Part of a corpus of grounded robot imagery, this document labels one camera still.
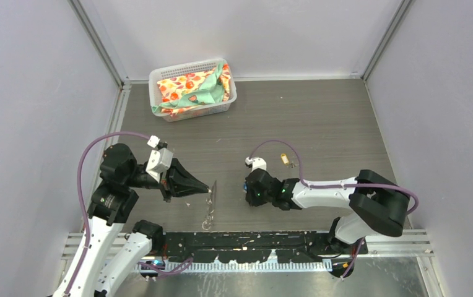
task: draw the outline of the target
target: robotic arm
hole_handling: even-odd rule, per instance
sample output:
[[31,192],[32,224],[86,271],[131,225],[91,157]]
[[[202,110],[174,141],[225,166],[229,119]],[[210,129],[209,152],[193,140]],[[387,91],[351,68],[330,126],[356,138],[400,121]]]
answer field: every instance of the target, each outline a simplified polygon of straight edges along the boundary
[[[390,184],[392,182],[371,170],[361,170],[356,177],[339,181],[306,182],[298,178],[283,181],[273,178],[266,171],[262,158],[246,159],[251,173],[246,177],[246,201],[251,206],[270,202],[282,210],[305,209],[327,206],[350,208],[351,215],[336,218],[328,234],[328,243],[333,251],[342,253],[366,235],[382,234],[399,237],[409,203],[406,195],[380,188],[344,187],[345,184]],[[329,189],[320,186],[342,185]]]
[[[164,244],[163,229],[154,223],[141,220],[134,225],[132,234],[122,250],[105,265],[113,241],[122,230],[138,195],[132,187],[159,189],[163,199],[208,193],[209,187],[187,172],[167,143],[152,136],[147,143],[151,150],[148,161],[138,164],[131,149],[115,144],[103,153],[100,165],[102,182],[91,196],[87,213],[90,232],[84,233],[67,274],[53,296],[113,296],[136,263],[151,251],[161,250]],[[90,236],[89,247],[85,237]],[[85,253],[85,259],[78,262]],[[67,286],[71,284],[69,294]]]

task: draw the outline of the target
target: gray tabletop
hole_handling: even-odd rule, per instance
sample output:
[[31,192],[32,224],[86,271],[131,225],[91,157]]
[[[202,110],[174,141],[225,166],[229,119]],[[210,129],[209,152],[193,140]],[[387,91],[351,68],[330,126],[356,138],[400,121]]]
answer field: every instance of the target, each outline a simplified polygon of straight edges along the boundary
[[[169,143],[182,165],[211,185],[217,181],[215,219],[211,231],[328,230],[344,209],[319,207],[283,212],[271,205],[251,208],[243,181],[249,174],[244,159],[267,139],[284,139],[302,155],[304,177],[337,180],[371,169],[394,180],[388,156],[361,80],[238,82],[237,99],[225,113],[174,123],[154,116],[147,85],[131,90],[122,130],[156,134]],[[144,141],[121,137],[140,163],[150,152]],[[257,155],[279,178],[298,177],[280,154],[299,164],[281,144],[267,144]],[[137,190],[137,205],[124,227],[145,219],[166,231],[202,231],[207,195],[174,198],[165,203],[158,191]]]

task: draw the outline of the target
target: white cable clip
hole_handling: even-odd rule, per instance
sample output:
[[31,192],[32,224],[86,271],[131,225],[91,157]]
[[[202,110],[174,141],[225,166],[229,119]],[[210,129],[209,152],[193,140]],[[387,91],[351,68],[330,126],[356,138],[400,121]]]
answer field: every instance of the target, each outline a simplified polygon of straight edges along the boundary
[[149,141],[147,142],[147,145],[154,149],[159,143],[160,139],[155,135],[151,135]]

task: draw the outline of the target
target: laundry basket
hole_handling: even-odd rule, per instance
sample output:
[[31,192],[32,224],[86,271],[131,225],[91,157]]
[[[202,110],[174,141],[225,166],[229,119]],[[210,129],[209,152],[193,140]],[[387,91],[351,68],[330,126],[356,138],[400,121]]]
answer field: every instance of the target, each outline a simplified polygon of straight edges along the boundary
[[[206,71],[213,69],[219,63],[227,64],[226,60],[224,59],[211,59],[205,60],[200,62],[192,62],[186,63],[176,66],[170,66],[165,68],[160,68],[153,70],[149,74],[149,101],[151,107],[158,106],[162,103],[162,93],[160,93],[160,89],[158,89],[157,82],[162,79],[170,79],[172,77],[186,75],[192,72],[199,72],[199,71]],[[235,87],[235,81],[233,77],[229,83],[229,99],[227,101],[209,104],[205,106],[198,106],[191,110],[185,111],[183,113],[177,114],[169,114],[169,113],[155,113],[154,115],[160,116],[164,120],[168,122],[175,122],[181,119],[189,119],[189,118],[196,118],[198,116],[205,116],[207,114],[213,113],[221,113],[227,111],[231,103],[233,103],[237,99],[237,88]]]

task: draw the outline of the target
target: orange floral cloth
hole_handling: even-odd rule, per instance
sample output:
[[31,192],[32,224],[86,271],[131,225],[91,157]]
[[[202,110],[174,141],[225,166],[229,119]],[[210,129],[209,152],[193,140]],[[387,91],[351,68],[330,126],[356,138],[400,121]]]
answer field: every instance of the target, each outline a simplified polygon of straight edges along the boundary
[[[172,77],[170,79],[163,79],[157,82],[158,88],[162,93],[162,102],[177,101],[182,98],[182,96],[187,95],[191,92],[199,90],[199,87],[206,80],[207,77],[213,75],[219,66],[215,66],[213,69],[208,71],[199,71],[193,72],[182,76]],[[222,101],[227,101],[229,99],[231,73],[229,66],[224,64],[222,66],[222,73],[220,73],[219,81],[223,86],[224,94]],[[191,110],[197,106],[188,106],[182,108],[162,108],[163,113],[177,114],[184,111]]]

